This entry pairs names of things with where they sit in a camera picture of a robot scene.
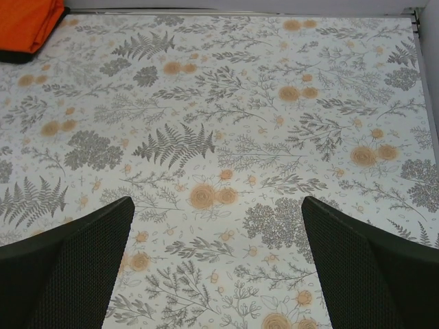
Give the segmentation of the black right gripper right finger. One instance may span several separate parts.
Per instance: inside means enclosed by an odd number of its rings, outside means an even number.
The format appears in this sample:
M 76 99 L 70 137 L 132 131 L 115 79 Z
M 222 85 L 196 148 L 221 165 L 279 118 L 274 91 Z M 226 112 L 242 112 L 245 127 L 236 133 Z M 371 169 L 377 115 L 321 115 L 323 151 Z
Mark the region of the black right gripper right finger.
M 437 328 L 438 250 L 308 196 L 302 217 L 333 328 Z

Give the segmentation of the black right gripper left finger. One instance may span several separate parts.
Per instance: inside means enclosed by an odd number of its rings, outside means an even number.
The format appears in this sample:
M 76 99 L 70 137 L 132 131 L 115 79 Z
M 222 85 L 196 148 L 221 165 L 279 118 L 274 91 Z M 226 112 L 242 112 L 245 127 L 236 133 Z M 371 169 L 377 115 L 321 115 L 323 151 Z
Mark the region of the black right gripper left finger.
M 1 327 L 101 328 L 133 217 L 122 197 L 1 247 Z

